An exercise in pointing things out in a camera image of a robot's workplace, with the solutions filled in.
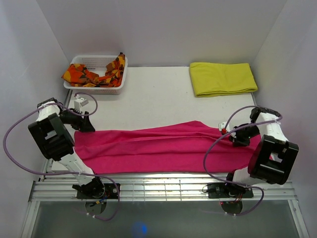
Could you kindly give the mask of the pink trousers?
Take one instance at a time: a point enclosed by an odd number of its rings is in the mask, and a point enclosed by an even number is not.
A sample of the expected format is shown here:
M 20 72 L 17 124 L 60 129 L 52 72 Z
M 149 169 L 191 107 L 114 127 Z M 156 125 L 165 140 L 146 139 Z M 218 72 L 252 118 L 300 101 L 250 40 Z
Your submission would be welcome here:
M 248 166 L 259 135 L 247 147 L 234 147 L 217 128 L 200 121 L 140 130 L 75 132 L 75 152 L 96 174 L 225 173 Z

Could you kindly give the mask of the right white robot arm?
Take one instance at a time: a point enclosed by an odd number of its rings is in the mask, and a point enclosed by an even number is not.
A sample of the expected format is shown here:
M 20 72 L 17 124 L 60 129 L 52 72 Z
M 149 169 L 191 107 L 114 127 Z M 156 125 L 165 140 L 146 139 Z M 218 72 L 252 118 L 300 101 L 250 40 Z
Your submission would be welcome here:
M 235 126 L 229 140 L 234 147 L 251 145 L 251 139 L 260 136 L 249 163 L 242 169 L 228 173 L 223 186 L 228 197 L 243 197 L 247 188 L 241 184 L 254 185 L 261 181 L 283 185 L 292 170 L 299 146 L 290 142 L 279 124 L 281 114 L 275 110 L 255 107 L 251 110 L 250 123 Z

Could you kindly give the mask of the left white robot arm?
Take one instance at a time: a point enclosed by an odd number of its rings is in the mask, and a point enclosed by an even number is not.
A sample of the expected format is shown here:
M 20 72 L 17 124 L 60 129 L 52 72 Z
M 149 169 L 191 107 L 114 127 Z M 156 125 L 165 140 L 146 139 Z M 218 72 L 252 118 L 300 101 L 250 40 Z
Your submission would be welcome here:
M 46 159 L 53 159 L 62 164 L 69 172 L 75 172 L 78 184 L 73 188 L 89 198 L 102 198 L 106 189 L 101 179 L 94 176 L 74 150 L 75 142 L 65 127 L 71 125 L 79 132 L 95 132 L 89 119 L 89 112 L 82 112 L 88 100 L 77 96 L 74 108 L 64 110 L 59 101 L 50 98 L 37 105 L 37 120 L 28 125 L 28 129 Z

